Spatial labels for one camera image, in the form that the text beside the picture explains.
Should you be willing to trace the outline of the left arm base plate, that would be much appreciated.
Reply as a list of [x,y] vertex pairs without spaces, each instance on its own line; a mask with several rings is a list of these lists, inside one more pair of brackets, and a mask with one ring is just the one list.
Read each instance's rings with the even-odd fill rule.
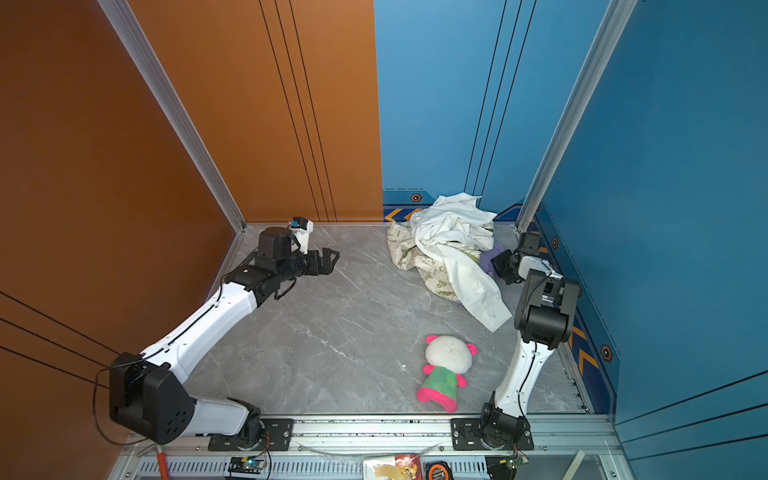
[[289,450],[293,436],[294,420],[291,418],[260,419],[234,436],[211,435],[207,449],[212,452],[285,452]]

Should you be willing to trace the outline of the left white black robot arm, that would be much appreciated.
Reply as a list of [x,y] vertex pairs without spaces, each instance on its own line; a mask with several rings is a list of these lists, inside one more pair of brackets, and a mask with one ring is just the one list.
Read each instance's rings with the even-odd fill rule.
[[141,353],[123,353],[105,367],[110,419],[158,445],[208,436],[235,449],[262,447],[266,428],[258,407],[232,398],[194,397],[185,383],[225,334],[267,300],[283,298],[302,276],[334,271],[339,252],[310,249],[312,231],[303,217],[266,228],[257,247],[222,277],[197,311]]

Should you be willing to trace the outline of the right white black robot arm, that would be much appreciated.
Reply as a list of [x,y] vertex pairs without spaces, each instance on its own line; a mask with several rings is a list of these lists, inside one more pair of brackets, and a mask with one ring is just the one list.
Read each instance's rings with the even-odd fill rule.
[[497,275],[523,290],[514,315],[519,332],[516,357],[484,404],[479,433],[490,449],[532,449],[529,399],[549,357],[573,332],[579,283],[564,277],[540,256],[540,236],[521,235],[514,250],[492,259]]

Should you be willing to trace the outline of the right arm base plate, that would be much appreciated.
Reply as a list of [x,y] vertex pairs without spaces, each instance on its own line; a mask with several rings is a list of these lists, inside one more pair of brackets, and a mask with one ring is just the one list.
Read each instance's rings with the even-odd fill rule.
[[522,417],[502,416],[481,423],[479,417],[453,418],[450,421],[453,448],[456,451],[505,450],[532,451],[530,424]]

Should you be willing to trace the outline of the purple cloth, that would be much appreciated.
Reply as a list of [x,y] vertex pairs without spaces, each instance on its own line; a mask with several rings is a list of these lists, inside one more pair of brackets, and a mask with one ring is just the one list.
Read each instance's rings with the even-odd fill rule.
[[492,264],[492,260],[504,251],[505,247],[501,243],[495,241],[493,247],[490,250],[482,251],[480,254],[479,266],[487,275],[492,278],[497,277]]

